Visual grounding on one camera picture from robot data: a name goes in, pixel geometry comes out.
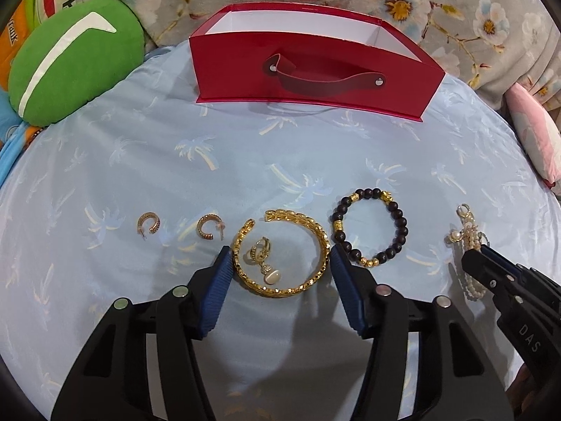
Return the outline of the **person's right hand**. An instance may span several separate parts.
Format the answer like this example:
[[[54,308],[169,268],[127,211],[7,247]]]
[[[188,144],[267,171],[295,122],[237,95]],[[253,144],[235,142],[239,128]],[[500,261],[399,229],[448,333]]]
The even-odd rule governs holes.
[[[536,380],[528,366],[523,364],[506,390],[506,396],[516,413],[526,413],[531,409],[542,408],[546,386],[545,381]]]

